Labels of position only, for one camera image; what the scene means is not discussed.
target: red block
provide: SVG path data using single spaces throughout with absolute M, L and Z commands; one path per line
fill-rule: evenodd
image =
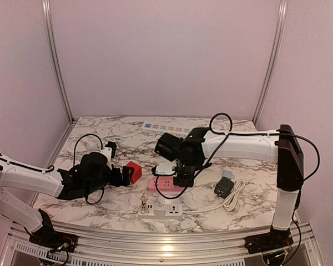
M 134 169 L 134 173 L 132 175 L 131 178 L 131 183 L 134 184 L 137 182 L 137 180 L 140 179 L 140 177 L 142 176 L 142 167 L 140 167 L 139 165 L 137 165 L 134 162 L 129 162 L 126 166 L 128 167 L 132 167 Z

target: power adapter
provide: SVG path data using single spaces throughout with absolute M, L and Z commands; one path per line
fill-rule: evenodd
M 233 181 L 229 180 L 227 177 L 222 177 L 217 183 L 214 192 L 221 198 L 227 198 L 227 196 L 231 193 L 233 186 Z

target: white power cord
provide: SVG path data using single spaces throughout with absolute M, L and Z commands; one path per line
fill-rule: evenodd
M 141 213 L 142 214 L 149 213 L 149 209 L 147 207 L 148 194 L 143 192 L 142 196 L 140 197 L 140 200 L 142 201 L 142 204 L 139 206 Z
M 244 187 L 245 187 L 244 180 L 242 179 L 238 180 L 235 182 L 232 192 L 227 196 L 227 198 L 224 199 L 224 202 L 222 204 L 213 207 L 211 209 L 201 209 L 199 211 L 185 211 L 184 213 L 188 214 L 188 213 L 210 212 L 222 206 L 224 206 L 225 210 L 228 212 L 231 211 L 237 212 L 239 210 L 238 196 L 242 192 Z

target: marble tabletop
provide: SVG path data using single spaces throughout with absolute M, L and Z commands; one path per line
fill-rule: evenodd
M 70 169 L 73 161 L 75 142 L 84 134 L 99 135 L 104 142 L 115 141 L 117 154 L 112 159 L 116 167 L 133 161 L 142 167 L 142 177 L 128 187 L 107 186 L 102 200 L 96 205 L 86 204 L 84 199 L 61 201 L 40 194 L 35 208 L 45 210 L 54 221 L 137 232 L 215 232 L 232 229 L 269 226 L 273 220 L 276 203 L 276 165 L 257 160 L 215 158 L 213 165 L 205 169 L 195 180 L 193 188 L 179 198 L 184 210 L 199 210 L 215 207 L 223 199 L 213 192 L 221 179 L 222 170 L 233 172 L 233 181 L 243 179 L 246 186 L 239 196 L 240 209 L 227 212 L 223 207 L 217 210 L 184 214 L 179 220 L 139 219 L 138 207 L 143 192 L 148 193 L 148 203 L 163 202 L 158 192 L 147 191 L 147 184 L 153 178 L 151 168 L 166 160 L 154 153 L 159 135 L 141 131 L 143 122 L 206 126 L 209 119 L 170 117 L 81 117 L 75 124 L 56 162 L 56 168 Z M 225 120 L 214 121 L 216 129 L 226 130 Z M 251 121 L 235 120 L 234 131 L 256 131 Z M 94 137 L 84 138 L 77 147 L 77 162 L 89 152 L 100 149 Z M 101 191 L 90 195 L 89 200 L 99 199 Z

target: robotic arm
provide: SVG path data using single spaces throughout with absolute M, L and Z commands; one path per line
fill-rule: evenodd
M 230 132 L 221 145 L 226 135 L 215 134 L 209 127 L 197 127 L 185 139 L 165 133 L 158 140 L 155 152 L 169 161 L 177 160 L 174 185 L 182 187 L 192 187 L 195 171 L 209 167 L 204 161 L 213 156 L 277 163 L 278 191 L 271 230 L 245 238 L 245 247 L 253 254 L 293 244 L 289 227 L 304 183 L 304 155 L 293 135 L 289 125 L 281 125 L 278 131 Z
M 55 231 L 47 213 L 28 206 L 5 187 L 44 193 L 60 200 L 87 199 L 89 194 L 103 190 L 107 184 L 129 185 L 133 169 L 123 167 L 120 173 L 119 168 L 114 168 L 111 165 L 114 152 L 110 147 L 101 152 L 91 152 L 69 171 L 38 169 L 0 154 L 0 214 L 29 231 L 31 242 L 57 249 L 69 239 L 67 251 L 74 251 L 75 235 Z

